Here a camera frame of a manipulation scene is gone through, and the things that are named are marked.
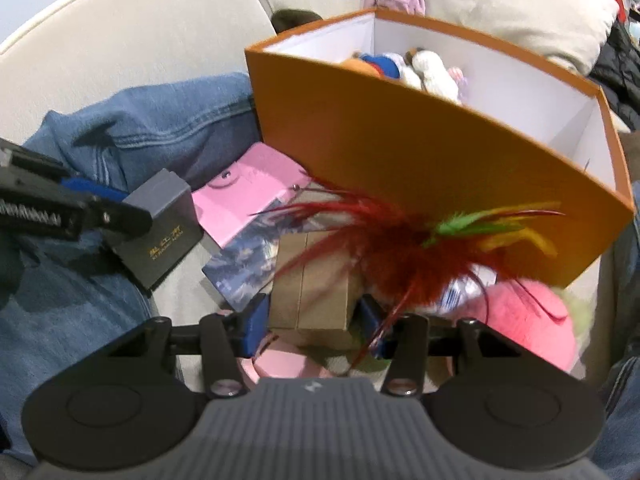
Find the blue patterned card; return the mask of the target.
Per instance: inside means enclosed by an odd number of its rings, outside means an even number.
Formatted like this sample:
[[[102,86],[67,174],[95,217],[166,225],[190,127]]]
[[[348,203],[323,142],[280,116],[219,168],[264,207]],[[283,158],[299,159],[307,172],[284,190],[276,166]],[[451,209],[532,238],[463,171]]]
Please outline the blue patterned card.
[[[206,263],[204,275],[231,310],[243,311],[272,280],[280,236],[287,229],[285,218],[261,214]]]

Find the pink plush ball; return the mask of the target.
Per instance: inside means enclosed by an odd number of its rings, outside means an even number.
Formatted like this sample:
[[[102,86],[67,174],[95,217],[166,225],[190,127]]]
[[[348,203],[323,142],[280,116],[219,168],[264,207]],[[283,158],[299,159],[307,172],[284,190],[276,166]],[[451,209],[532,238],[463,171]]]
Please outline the pink plush ball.
[[[576,323],[564,299],[532,280],[484,284],[460,278],[421,313],[450,322],[474,318],[568,372],[578,356]]]

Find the black puffer jacket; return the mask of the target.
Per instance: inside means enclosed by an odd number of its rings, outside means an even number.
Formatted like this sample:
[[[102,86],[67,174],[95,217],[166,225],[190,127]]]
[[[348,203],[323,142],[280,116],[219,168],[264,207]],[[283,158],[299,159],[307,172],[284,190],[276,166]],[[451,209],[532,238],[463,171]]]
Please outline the black puffer jacket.
[[[598,84],[608,106],[631,130],[639,130],[639,49],[626,28],[615,22],[589,76]]]

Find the orange cardboard box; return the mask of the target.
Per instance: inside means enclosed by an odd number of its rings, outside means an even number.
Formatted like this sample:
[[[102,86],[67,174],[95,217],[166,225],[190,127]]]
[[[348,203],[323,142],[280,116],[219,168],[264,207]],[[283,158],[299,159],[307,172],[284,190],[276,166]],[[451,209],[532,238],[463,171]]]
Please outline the orange cardboard box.
[[[462,104],[346,70],[356,52],[422,47],[460,68]],[[262,137],[310,174],[406,211],[554,203],[553,258],[519,244],[518,275],[566,286],[634,218],[626,160],[601,89],[473,29],[389,10],[314,22],[245,52]]]

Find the grey black small box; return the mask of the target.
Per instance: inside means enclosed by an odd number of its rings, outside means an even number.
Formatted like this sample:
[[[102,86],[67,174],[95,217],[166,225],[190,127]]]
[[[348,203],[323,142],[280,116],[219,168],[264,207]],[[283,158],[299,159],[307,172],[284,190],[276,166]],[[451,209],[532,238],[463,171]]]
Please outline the grey black small box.
[[[203,237],[190,185],[167,169],[140,185],[124,203],[149,211],[152,226],[138,237],[104,233],[134,281],[152,290]]]

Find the left leg brown sock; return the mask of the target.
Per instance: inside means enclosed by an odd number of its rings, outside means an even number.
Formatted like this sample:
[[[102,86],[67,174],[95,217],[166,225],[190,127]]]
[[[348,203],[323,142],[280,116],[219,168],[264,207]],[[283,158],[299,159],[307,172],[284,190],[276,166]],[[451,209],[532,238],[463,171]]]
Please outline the left leg brown sock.
[[[22,409],[46,380],[147,321],[106,233],[149,232],[127,196],[162,170],[201,188],[262,140],[247,72],[122,89],[1,147],[1,453],[36,459]]]

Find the pink round object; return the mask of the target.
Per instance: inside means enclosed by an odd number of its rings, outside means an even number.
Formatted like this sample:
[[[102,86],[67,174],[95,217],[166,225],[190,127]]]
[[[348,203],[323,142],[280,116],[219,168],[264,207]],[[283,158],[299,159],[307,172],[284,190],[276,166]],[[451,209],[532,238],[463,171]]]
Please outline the pink round object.
[[[333,374],[299,348],[278,336],[268,335],[254,356],[237,358],[248,388],[253,389],[262,378],[331,378]]]

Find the colourful feather toy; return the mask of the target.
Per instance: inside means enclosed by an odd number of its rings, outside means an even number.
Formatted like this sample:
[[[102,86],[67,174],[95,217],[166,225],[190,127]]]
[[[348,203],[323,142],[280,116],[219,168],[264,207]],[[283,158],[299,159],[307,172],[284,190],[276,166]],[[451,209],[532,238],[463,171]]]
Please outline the colourful feather toy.
[[[367,336],[352,360],[353,366],[366,358],[403,315],[434,304],[457,278],[476,281],[475,270],[486,268],[500,278],[514,280],[515,271],[504,262],[506,248],[528,243],[549,258],[558,253],[555,244],[529,224],[538,218],[561,217],[557,202],[456,212],[436,220],[327,180],[315,178],[312,182],[321,200],[274,206],[268,214],[294,224],[318,216],[333,222],[321,240],[274,275],[280,278],[300,266],[344,254],[347,260],[337,273],[357,272],[390,302],[382,323]]]

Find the beige cushion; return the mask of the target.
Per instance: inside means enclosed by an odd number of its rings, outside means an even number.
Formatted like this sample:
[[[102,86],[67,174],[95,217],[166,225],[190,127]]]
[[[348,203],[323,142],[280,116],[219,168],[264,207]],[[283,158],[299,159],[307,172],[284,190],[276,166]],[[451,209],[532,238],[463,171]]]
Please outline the beige cushion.
[[[506,40],[588,75],[618,13],[615,0],[426,0],[432,18]]]

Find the orange blue plush bear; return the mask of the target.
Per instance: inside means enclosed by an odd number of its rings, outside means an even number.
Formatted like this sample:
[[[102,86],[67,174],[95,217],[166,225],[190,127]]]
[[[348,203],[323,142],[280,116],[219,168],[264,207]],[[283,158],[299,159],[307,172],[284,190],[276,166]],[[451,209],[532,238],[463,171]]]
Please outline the orange blue plush bear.
[[[375,78],[399,79],[398,64],[385,55],[356,53],[340,63],[341,68]]]

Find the white crochet bunny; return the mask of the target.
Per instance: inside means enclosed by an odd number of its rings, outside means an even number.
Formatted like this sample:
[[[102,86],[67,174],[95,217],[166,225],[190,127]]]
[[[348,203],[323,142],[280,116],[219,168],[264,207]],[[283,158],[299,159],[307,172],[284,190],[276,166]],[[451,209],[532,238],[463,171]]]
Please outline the white crochet bunny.
[[[463,102],[466,78],[459,67],[446,67],[434,51],[410,49],[406,54],[408,65],[421,78],[423,90],[456,104]]]

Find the brown cardboard box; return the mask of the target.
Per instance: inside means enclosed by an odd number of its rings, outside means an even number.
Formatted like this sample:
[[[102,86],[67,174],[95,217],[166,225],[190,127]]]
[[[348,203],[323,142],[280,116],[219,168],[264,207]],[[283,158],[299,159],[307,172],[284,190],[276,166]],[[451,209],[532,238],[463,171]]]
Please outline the brown cardboard box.
[[[279,240],[272,283],[269,329],[298,348],[348,351],[357,341],[350,331],[356,301],[363,293],[347,252],[337,252],[288,272],[282,269],[326,237],[322,232],[284,234]]]

